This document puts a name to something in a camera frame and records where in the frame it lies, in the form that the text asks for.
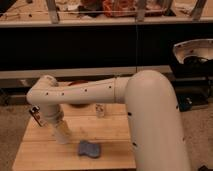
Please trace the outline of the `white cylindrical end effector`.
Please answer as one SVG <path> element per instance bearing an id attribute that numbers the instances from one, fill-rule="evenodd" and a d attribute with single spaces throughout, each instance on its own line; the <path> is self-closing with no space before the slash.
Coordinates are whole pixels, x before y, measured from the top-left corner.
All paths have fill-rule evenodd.
<path id="1" fill-rule="evenodd" d="M 54 137 L 59 144 L 69 144 L 71 142 L 71 131 L 66 121 L 62 120 L 53 126 Z"/>

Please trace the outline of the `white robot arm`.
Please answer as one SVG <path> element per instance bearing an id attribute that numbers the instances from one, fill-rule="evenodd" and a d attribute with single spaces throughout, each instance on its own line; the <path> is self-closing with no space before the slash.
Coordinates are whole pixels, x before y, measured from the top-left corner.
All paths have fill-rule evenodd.
<path id="1" fill-rule="evenodd" d="M 174 88 L 168 78 L 155 70 L 73 86 L 60 86 L 54 77 L 44 75 L 26 98 L 40 108 L 62 144 L 70 141 L 63 104 L 123 104 L 137 171 L 191 171 Z"/>

